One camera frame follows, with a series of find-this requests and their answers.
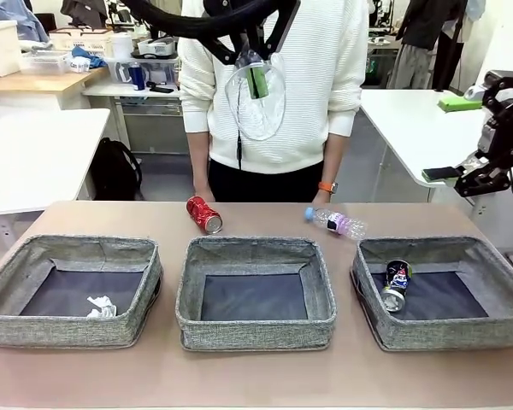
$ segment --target orange watch strap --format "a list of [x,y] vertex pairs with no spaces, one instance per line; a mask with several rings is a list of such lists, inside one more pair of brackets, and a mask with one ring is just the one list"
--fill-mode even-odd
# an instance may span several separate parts
[[329,184],[327,182],[320,182],[319,183],[319,189],[325,190],[326,192],[333,193],[333,184]]

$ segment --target blue bottle cap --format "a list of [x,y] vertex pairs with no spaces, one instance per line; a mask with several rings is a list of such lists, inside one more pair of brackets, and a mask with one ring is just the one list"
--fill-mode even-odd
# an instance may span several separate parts
[[306,212],[304,212],[304,218],[308,222],[311,222],[314,219],[314,213],[315,213],[315,209],[313,209],[312,207],[308,207],[308,208],[306,208]]

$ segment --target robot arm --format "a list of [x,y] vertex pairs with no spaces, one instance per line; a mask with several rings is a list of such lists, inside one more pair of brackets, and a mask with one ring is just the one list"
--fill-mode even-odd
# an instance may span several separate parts
[[492,117],[483,127],[478,149],[456,168],[426,170],[435,179],[457,178],[455,190],[462,197],[508,190],[513,168],[513,100],[500,102],[503,90],[513,89],[513,72],[491,71],[483,85],[483,106]]
[[[267,60],[281,49],[300,0],[204,0],[208,16],[202,18],[171,15],[142,0],[122,2],[151,26],[169,35],[195,38],[223,64],[234,64],[246,44]],[[268,40],[264,41],[262,25],[266,18],[279,12]],[[229,36],[234,50],[218,39]]]

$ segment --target pepsi can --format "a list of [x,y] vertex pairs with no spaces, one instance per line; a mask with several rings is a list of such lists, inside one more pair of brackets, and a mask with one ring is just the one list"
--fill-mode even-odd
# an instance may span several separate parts
[[134,62],[129,65],[129,76],[131,77],[131,82],[135,90],[144,90],[144,73],[140,64]]
[[412,266],[401,260],[391,261],[386,267],[386,282],[380,293],[388,312],[399,312],[404,308],[405,295],[412,279]]

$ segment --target knit sweater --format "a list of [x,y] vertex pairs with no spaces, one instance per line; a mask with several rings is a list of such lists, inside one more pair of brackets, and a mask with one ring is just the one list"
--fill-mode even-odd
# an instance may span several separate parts
[[[202,0],[184,0],[183,15],[201,17]],[[267,38],[277,13],[264,24]],[[366,0],[302,0],[280,51],[286,77],[286,112],[271,138],[256,141],[241,133],[242,169],[289,173],[323,160],[328,133],[348,137],[361,104],[369,29]],[[221,41],[231,50],[228,38]],[[237,167],[238,127],[225,84],[233,66],[224,66],[198,41],[179,41],[180,99],[186,132],[211,135],[209,156]]]

